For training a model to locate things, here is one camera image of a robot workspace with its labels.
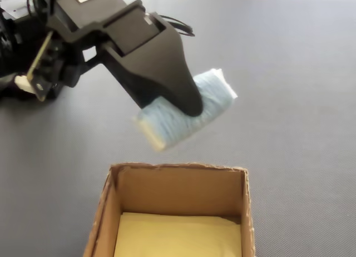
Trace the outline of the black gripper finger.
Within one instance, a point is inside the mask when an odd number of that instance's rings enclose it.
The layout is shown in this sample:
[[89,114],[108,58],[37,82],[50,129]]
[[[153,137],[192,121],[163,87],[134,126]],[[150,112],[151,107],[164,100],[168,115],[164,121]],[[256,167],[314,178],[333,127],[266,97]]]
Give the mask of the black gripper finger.
[[170,25],[148,41],[159,69],[162,95],[189,116],[202,113],[202,98],[188,69],[182,39]]

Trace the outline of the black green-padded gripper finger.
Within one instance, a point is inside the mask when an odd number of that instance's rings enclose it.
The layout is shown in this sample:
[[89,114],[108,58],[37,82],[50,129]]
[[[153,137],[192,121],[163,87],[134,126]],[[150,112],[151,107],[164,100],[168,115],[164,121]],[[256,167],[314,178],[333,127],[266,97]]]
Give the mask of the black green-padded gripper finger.
[[162,95],[159,69],[149,45],[143,43],[124,56],[113,42],[100,45],[102,64],[139,107],[146,107]]

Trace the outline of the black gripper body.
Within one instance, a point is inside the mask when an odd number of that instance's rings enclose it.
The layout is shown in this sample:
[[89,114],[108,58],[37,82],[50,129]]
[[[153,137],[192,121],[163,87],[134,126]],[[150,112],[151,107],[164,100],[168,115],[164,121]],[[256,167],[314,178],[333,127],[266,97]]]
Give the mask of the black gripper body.
[[167,61],[167,23],[141,0],[50,0],[47,26],[68,62],[93,46],[101,62]]

